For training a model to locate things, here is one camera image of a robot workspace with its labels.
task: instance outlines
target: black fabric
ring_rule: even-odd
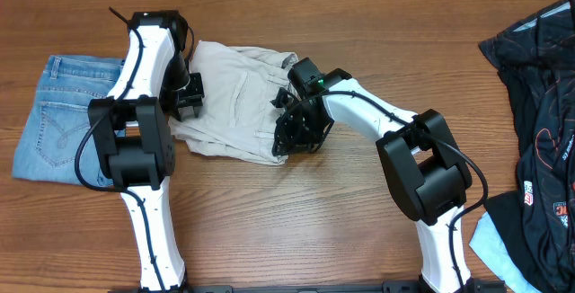
[[[494,223],[511,259],[526,280],[542,291],[575,290],[572,1],[552,4],[480,44],[485,57],[499,69],[501,82],[508,87],[521,155],[517,164],[518,192],[486,206],[491,218],[498,220]],[[566,4],[571,4],[571,9],[565,8]],[[558,8],[563,10],[550,13]],[[517,218],[507,218],[509,213],[515,213],[511,212],[514,204],[520,207],[521,228],[514,225]],[[514,235],[510,228],[520,231]],[[538,272],[547,285],[534,275]]]

